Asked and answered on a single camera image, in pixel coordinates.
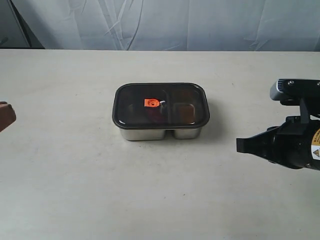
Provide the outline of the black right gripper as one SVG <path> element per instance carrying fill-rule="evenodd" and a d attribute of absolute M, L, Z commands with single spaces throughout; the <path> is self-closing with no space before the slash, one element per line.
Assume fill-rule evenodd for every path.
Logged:
<path fill-rule="evenodd" d="M 236 139 L 238 153 L 251 154 L 286 168 L 320 169 L 320 121 L 302 123 L 288 116 L 280 126 L 248 138 Z"/>

